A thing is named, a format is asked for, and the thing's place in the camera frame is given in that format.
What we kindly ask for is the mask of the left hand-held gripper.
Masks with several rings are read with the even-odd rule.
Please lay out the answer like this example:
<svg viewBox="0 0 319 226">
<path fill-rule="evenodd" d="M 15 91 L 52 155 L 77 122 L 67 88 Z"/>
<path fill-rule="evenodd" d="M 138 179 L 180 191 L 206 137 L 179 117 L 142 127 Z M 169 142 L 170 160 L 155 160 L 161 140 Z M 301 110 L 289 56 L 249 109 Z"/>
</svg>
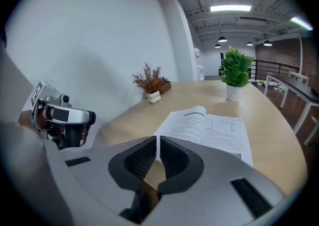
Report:
<svg viewBox="0 0 319 226">
<path fill-rule="evenodd" d="M 40 81 L 35 88 L 31 105 L 34 128 L 42 139 L 54 142 L 59 150 L 83 146 L 88 125 L 96 122 L 95 112 L 73 108 L 68 95 L 58 92 L 45 81 Z M 48 129 L 41 129 L 37 124 L 38 110 L 41 108 L 47 108 L 46 118 L 51 123 Z"/>
</svg>

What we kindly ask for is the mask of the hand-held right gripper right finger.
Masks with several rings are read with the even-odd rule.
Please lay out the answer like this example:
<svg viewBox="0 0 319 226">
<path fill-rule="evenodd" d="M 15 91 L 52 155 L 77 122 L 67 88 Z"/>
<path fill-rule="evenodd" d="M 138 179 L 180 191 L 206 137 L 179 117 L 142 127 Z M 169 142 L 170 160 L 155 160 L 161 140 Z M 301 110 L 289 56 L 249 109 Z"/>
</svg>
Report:
<svg viewBox="0 0 319 226">
<path fill-rule="evenodd" d="M 160 138 L 166 180 L 155 220 L 256 220 L 284 195 L 261 173 L 227 152 Z"/>
</svg>

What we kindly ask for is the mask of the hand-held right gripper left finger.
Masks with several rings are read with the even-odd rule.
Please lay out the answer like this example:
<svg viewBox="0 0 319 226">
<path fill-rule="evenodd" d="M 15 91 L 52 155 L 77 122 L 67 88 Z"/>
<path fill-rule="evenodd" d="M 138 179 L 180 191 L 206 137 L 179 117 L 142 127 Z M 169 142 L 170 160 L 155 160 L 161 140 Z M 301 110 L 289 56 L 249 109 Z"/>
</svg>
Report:
<svg viewBox="0 0 319 226">
<path fill-rule="evenodd" d="M 61 153 L 79 184 L 100 204 L 116 214 L 141 208 L 150 213 L 157 205 L 153 187 L 145 182 L 157 154 L 155 137 L 117 145 Z"/>
</svg>

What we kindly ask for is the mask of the white book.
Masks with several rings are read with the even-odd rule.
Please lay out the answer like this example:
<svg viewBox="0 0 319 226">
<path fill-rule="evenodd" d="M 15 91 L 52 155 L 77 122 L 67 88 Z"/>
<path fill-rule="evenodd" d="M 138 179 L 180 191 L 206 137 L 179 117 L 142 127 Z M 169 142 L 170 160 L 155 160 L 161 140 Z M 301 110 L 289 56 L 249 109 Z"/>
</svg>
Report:
<svg viewBox="0 0 319 226">
<path fill-rule="evenodd" d="M 160 159 L 160 136 L 190 141 L 228 152 L 249 166 L 253 166 L 250 143 L 241 118 L 217 116 L 206 113 L 202 106 L 170 112 L 155 132 L 157 156 Z"/>
</svg>

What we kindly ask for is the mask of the person's left forearm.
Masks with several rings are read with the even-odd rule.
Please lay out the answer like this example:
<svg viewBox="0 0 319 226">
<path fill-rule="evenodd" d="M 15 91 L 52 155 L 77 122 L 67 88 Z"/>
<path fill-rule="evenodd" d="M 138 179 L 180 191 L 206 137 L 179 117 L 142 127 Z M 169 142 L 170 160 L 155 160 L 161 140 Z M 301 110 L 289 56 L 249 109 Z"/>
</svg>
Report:
<svg viewBox="0 0 319 226">
<path fill-rule="evenodd" d="M 19 125 L 27 127 L 28 129 L 32 130 L 35 134 L 39 136 L 39 131 L 34 128 L 32 121 L 31 121 L 32 111 L 22 111 L 18 120 Z"/>
</svg>

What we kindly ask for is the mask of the person's left hand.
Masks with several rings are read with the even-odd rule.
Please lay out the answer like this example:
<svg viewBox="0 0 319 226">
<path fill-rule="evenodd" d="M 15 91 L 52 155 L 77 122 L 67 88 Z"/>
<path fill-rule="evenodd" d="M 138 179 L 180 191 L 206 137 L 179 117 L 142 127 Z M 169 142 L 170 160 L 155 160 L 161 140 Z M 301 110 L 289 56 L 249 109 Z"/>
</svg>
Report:
<svg viewBox="0 0 319 226">
<path fill-rule="evenodd" d="M 37 124 L 41 129 L 48 129 L 50 127 L 49 120 L 52 119 L 53 108 L 41 108 L 38 110 Z"/>
</svg>

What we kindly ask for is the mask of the light wooden table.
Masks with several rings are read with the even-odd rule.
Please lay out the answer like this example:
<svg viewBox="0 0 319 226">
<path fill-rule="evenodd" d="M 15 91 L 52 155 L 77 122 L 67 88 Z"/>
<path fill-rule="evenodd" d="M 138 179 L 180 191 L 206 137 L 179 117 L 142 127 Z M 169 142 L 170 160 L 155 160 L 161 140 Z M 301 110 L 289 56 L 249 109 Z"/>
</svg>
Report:
<svg viewBox="0 0 319 226">
<path fill-rule="evenodd" d="M 250 142 L 253 167 L 285 195 L 302 188 L 308 178 L 300 144 L 276 106 L 256 87 L 244 87 L 239 102 L 226 99 L 219 80 L 174 82 L 161 101 L 143 100 L 106 124 L 101 132 L 109 145 L 151 136 L 170 112 L 202 106 L 209 114 L 241 118 Z"/>
</svg>

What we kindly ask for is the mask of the brown dried plant white vase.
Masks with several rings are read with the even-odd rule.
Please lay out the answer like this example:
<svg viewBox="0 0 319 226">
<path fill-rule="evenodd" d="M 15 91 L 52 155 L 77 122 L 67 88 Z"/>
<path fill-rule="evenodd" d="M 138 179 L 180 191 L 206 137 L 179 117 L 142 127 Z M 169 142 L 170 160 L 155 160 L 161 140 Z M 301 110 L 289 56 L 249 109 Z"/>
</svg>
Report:
<svg viewBox="0 0 319 226">
<path fill-rule="evenodd" d="M 137 88 L 145 93 L 147 100 L 151 104 L 155 104 L 161 100 L 159 87 L 164 81 L 168 80 L 161 75 L 160 66 L 152 68 L 148 63 L 144 63 L 142 71 L 133 73 L 132 79 Z"/>
</svg>

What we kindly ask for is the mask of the brown wooden box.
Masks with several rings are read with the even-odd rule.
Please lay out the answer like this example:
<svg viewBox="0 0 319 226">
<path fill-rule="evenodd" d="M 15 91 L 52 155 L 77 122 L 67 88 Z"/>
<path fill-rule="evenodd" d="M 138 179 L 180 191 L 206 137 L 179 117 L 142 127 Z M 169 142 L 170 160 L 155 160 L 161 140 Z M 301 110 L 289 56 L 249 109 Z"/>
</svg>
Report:
<svg viewBox="0 0 319 226">
<path fill-rule="evenodd" d="M 171 89 L 171 82 L 167 80 L 160 85 L 159 92 L 161 95 L 163 95 L 170 89 Z"/>
</svg>

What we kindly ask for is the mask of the green plant in white pot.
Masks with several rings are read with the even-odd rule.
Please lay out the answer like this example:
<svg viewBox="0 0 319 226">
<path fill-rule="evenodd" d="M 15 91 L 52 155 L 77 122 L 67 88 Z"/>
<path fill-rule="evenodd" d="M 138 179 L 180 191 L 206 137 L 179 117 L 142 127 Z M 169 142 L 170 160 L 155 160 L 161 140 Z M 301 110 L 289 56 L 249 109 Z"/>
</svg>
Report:
<svg viewBox="0 0 319 226">
<path fill-rule="evenodd" d="M 240 100 L 244 87 L 249 83 L 248 70 L 254 60 L 254 57 L 246 56 L 236 48 L 229 47 L 220 66 L 221 81 L 226 84 L 227 100 Z"/>
</svg>

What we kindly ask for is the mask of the white water dispenser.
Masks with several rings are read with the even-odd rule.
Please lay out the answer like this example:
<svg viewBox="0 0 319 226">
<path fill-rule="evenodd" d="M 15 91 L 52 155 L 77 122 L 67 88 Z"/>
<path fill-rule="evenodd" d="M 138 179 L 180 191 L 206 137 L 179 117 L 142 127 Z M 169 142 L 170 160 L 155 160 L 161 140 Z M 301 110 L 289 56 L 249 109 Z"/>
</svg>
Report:
<svg viewBox="0 0 319 226">
<path fill-rule="evenodd" d="M 204 80 L 204 66 L 201 62 L 200 50 L 198 48 L 194 48 L 196 69 L 197 69 L 197 79 Z"/>
</svg>

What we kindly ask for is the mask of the black-topped white-legged table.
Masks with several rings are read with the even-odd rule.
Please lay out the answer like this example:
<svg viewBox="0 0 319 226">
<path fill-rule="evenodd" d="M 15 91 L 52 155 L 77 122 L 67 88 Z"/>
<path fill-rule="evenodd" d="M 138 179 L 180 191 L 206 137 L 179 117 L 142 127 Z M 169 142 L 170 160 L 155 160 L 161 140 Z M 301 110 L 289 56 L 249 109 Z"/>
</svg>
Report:
<svg viewBox="0 0 319 226">
<path fill-rule="evenodd" d="M 292 91 L 293 93 L 301 97 L 306 103 L 303 109 L 303 112 L 301 116 L 299 117 L 298 122 L 293 128 L 293 132 L 296 134 L 301 128 L 303 122 L 305 121 L 308 115 L 308 112 L 310 111 L 310 108 L 312 106 L 319 107 L 319 96 L 316 97 L 314 94 L 311 93 L 311 88 L 309 86 L 295 80 L 293 77 L 280 75 L 280 74 L 272 74 L 270 72 L 267 72 L 267 78 L 266 78 L 265 90 L 264 90 L 265 96 L 267 96 L 267 93 L 268 93 L 270 80 L 274 80 L 278 82 L 280 85 L 284 85 L 287 91 Z"/>
</svg>

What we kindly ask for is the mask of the black metal railing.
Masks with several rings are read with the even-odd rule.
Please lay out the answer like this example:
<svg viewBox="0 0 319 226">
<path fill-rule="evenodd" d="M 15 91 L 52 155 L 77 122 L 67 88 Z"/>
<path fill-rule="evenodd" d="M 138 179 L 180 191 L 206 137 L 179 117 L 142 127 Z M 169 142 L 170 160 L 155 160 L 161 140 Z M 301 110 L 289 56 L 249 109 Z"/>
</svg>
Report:
<svg viewBox="0 0 319 226">
<path fill-rule="evenodd" d="M 250 80 L 266 80 L 267 72 L 288 76 L 289 72 L 299 73 L 299 68 L 283 63 L 255 59 L 249 68 Z"/>
</svg>

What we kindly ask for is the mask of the white chair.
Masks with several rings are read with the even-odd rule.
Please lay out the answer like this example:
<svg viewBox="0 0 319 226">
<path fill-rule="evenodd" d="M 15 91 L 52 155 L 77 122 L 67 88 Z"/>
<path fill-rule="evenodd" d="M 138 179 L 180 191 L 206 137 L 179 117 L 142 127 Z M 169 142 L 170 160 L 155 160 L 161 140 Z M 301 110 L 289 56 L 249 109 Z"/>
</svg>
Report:
<svg viewBox="0 0 319 226">
<path fill-rule="evenodd" d="M 308 83 L 309 83 L 309 78 L 307 76 L 304 76 L 304 75 L 299 74 L 297 72 L 289 71 L 289 76 L 294 77 L 297 81 L 299 81 L 300 83 L 303 83 L 305 85 L 308 85 Z"/>
</svg>

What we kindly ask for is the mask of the rectangular ceiling light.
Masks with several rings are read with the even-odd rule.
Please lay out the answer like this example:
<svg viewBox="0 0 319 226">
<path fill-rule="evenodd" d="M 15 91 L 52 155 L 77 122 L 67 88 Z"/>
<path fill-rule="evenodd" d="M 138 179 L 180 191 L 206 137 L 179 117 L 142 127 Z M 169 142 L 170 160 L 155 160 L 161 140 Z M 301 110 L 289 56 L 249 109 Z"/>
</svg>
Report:
<svg viewBox="0 0 319 226">
<path fill-rule="evenodd" d="M 290 19 L 290 21 L 302 26 L 306 30 L 309 30 L 309 31 L 313 30 L 313 27 L 309 23 L 305 22 L 304 20 L 302 20 L 298 17 L 293 17 Z"/>
<path fill-rule="evenodd" d="M 216 5 L 211 6 L 211 12 L 219 12 L 219 11 L 245 11 L 249 12 L 251 10 L 251 5 Z"/>
</svg>

